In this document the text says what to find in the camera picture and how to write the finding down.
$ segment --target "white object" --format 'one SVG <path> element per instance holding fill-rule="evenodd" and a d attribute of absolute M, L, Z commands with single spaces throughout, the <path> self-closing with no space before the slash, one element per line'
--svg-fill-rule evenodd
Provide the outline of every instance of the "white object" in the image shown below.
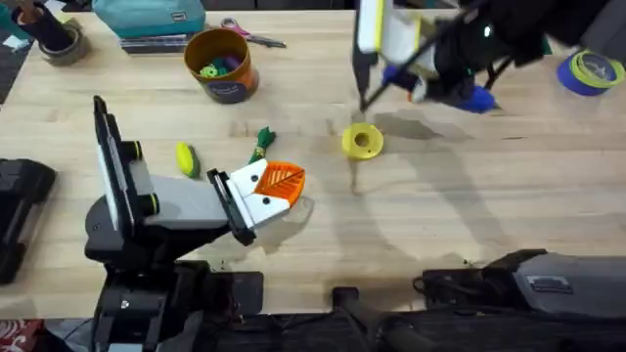
<path fill-rule="evenodd" d="M 19 39 L 17 36 L 15 35 L 10 35 L 3 43 L 2 45 L 4 46 L 8 46 L 9 48 L 13 49 L 13 52 L 17 52 L 19 49 L 23 49 L 25 47 L 28 46 L 28 40 L 27 39 Z"/>
<path fill-rule="evenodd" d="M 50 10 L 50 13 L 52 13 L 53 15 L 62 12 L 62 9 L 65 5 L 65 3 L 62 3 L 58 0 L 48 0 L 44 4 L 44 6 L 47 7 L 48 10 Z"/>
<path fill-rule="evenodd" d="M 424 40 L 421 17 L 409 18 L 396 10 L 393 0 L 361 0 L 357 45 L 363 53 L 378 53 L 388 63 L 406 63 Z M 436 72 L 434 46 L 418 58 L 417 65 Z"/>
<path fill-rule="evenodd" d="M 267 160 L 262 158 L 231 173 L 230 180 L 226 181 L 246 226 L 251 230 L 286 214 L 290 209 L 290 203 L 286 199 L 258 195 L 254 192 L 266 168 Z"/>

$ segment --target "yellow object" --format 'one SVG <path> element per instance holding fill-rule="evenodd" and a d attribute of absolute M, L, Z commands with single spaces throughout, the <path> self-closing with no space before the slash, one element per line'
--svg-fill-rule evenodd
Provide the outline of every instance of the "yellow object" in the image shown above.
<path fill-rule="evenodd" d="M 54 14 L 54 16 L 62 24 L 69 24 L 69 25 L 72 25 L 76 29 L 82 29 L 82 27 L 80 26 L 80 23 L 78 23 L 78 21 L 74 17 L 72 17 L 71 15 L 68 15 L 67 13 L 57 12 Z"/>
<path fill-rule="evenodd" d="M 382 12 L 384 11 L 384 0 L 377 0 L 376 3 L 376 33 L 374 47 L 379 52 L 382 48 Z"/>
<path fill-rule="evenodd" d="M 578 80 L 596 88 L 610 88 L 624 81 L 624 78 L 626 77 L 626 70 L 620 62 L 603 57 L 615 71 L 615 79 L 608 81 L 598 77 L 595 72 L 592 72 L 585 66 L 582 61 L 586 54 L 598 55 L 589 50 L 584 50 L 574 55 L 574 57 L 569 61 L 569 68 Z"/>
<path fill-rule="evenodd" d="M 422 31 L 422 16 L 418 15 L 415 21 L 415 50 L 420 49 L 420 35 Z"/>
<path fill-rule="evenodd" d="M 153 214 L 158 213 L 157 197 L 155 194 L 150 194 L 150 200 L 153 202 Z"/>
<path fill-rule="evenodd" d="M 382 151 L 382 133 L 373 124 L 353 123 L 343 131 L 341 148 L 349 157 L 370 159 Z"/>
<path fill-rule="evenodd" d="M 176 160 L 181 172 L 190 178 L 200 176 L 200 161 L 194 152 L 194 148 L 183 142 L 176 144 Z"/>

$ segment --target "black cable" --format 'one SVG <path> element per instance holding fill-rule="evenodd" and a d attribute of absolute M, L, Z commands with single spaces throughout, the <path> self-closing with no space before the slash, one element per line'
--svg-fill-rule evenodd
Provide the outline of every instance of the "black cable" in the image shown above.
<path fill-rule="evenodd" d="M 494 83 L 496 83 L 496 80 L 500 78 L 500 75 L 507 69 L 507 67 L 509 67 L 509 65 L 512 62 L 513 62 L 512 58 L 504 59 L 495 71 L 493 69 L 493 65 L 489 65 L 489 67 L 487 68 L 487 73 L 489 73 L 489 78 L 487 79 L 487 83 L 485 83 L 484 88 L 486 90 L 491 90 L 491 88 L 493 88 Z"/>
<path fill-rule="evenodd" d="M 78 329 L 80 329 L 80 328 L 84 327 L 84 326 L 85 326 L 85 324 L 87 324 L 87 323 L 91 322 L 92 320 L 93 320 L 93 318 L 87 318 L 87 319 L 85 319 L 85 320 L 84 320 L 84 322 L 80 323 L 80 324 L 79 324 L 76 328 L 72 329 L 70 332 L 68 332 L 68 333 L 66 334 L 66 336 L 63 338 L 63 342 L 66 342 L 66 341 L 67 341 L 67 339 L 68 339 L 70 336 L 72 336 L 75 332 L 77 332 L 77 331 L 78 331 Z"/>
<path fill-rule="evenodd" d="M 382 83 L 382 85 L 377 88 L 376 91 L 374 91 L 372 97 L 369 100 L 364 100 L 362 102 L 363 104 L 361 104 L 359 107 L 360 111 L 365 112 L 380 97 L 380 95 L 382 95 L 382 93 L 384 93 L 384 91 L 389 88 L 391 82 L 397 80 L 402 74 L 404 74 L 404 72 L 406 72 L 407 69 L 412 66 L 420 58 L 420 56 L 425 53 L 426 50 L 428 50 L 428 48 L 430 48 L 433 44 L 439 41 L 444 35 L 447 35 L 458 24 L 463 22 L 467 15 L 469 15 L 471 12 L 480 8 L 489 1 L 491 0 L 476 0 L 471 3 L 467 8 L 465 8 L 460 14 L 454 17 L 451 21 L 441 25 L 434 33 L 434 35 L 430 36 L 426 40 L 424 45 L 420 46 L 420 48 L 409 58 L 409 60 L 406 63 L 402 64 L 400 68 L 398 68 L 398 70 L 393 74 L 393 76 L 390 77 L 390 79 L 386 79 Z"/>

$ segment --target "teal container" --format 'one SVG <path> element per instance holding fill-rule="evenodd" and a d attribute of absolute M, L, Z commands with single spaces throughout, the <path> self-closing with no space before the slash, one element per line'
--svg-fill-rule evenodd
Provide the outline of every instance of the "teal container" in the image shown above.
<path fill-rule="evenodd" d="M 11 9 L 3 4 L 0 4 L 0 28 L 7 29 L 19 39 L 30 39 L 30 35 L 21 30 L 20 27 L 11 20 Z"/>
<path fill-rule="evenodd" d="M 92 9 L 120 38 L 204 30 L 199 0 L 93 0 Z"/>

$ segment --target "green vegetable toy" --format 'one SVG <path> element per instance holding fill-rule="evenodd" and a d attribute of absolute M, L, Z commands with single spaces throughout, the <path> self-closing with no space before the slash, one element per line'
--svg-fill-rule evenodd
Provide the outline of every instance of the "green vegetable toy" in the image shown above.
<path fill-rule="evenodd" d="M 259 161 L 263 157 L 265 157 L 265 151 L 269 148 L 269 146 L 274 143 L 276 139 L 276 132 L 270 131 L 270 127 L 267 126 L 265 128 L 261 128 L 258 131 L 258 141 L 256 141 L 256 148 L 254 148 L 254 153 L 250 158 L 248 164 L 252 164 L 255 161 Z"/>

